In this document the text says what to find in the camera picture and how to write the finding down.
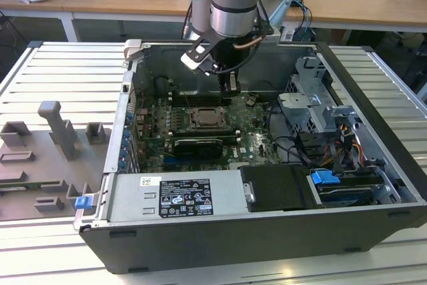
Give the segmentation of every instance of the power supply label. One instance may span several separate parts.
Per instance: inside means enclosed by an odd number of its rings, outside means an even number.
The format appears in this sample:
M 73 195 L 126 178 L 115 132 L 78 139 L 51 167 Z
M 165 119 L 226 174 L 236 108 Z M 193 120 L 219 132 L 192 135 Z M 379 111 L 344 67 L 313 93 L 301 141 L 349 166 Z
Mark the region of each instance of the power supply label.
M 162 180 L 159 215 L 162 218 L 213 215 L 209 180 Z

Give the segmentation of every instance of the wooden desk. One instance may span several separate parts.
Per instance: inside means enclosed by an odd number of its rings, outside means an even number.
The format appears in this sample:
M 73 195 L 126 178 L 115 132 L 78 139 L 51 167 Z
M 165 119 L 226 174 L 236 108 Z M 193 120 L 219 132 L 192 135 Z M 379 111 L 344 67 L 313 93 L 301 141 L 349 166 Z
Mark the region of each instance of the wooden desk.
M 427 28 L 427 0 L 304 0 L 313 12 L 314 27 L 387 30 L 399 26 Z M 293 19 L 298 8 L 291 8 Z
M 427 0 L 304 0 L 312 27 L 427 32 Z M 62 20 L 69 41 L 77 41 L 74 19 L 183 21 L 190 0 L 48 0 L 26 5 L 0 0 L 6 15 Z M 286 21 L 296 24 L 301 10 L 290 8 Z

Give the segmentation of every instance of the black plastic cover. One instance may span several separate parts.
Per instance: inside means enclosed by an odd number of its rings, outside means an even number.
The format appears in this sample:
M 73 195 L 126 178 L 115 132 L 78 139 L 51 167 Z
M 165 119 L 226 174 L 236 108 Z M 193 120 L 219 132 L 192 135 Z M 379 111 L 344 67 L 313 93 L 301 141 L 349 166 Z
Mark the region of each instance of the black plastic cover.
M 272 164 L 240 168 L 243 183 L 252 185 L 255 202 L 250 212 L 271 210 L 309 210 L 316 207 L 308 184 L 308 168 L 300 165 Z

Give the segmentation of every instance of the motherboard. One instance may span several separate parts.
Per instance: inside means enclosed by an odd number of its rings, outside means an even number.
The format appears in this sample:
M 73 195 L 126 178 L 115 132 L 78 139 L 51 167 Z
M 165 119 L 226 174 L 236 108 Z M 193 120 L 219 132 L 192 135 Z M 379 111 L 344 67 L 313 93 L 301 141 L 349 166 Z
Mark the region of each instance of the motherboard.
M 251 93 L 217 103 L 190 95 L 141 99 L 135 111 L 141 171 L 235 170 L 280 163 L 267 129 L 270 105 L 258 103 Z

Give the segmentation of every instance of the blue latch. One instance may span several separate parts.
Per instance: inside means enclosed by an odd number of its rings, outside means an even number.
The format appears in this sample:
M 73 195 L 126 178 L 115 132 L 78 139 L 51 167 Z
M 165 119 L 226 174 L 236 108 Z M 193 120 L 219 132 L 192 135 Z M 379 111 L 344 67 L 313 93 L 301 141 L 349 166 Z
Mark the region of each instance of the blue latch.
M 317 184 L 339 184 L 341 181 L 332 175 L 332 170 L 316 170 L 312 173 L 313 182 Z
M 74 208 L 76 210 L 90 210 L 92 209 L 93 196 L 79 196 L 75 200 Z

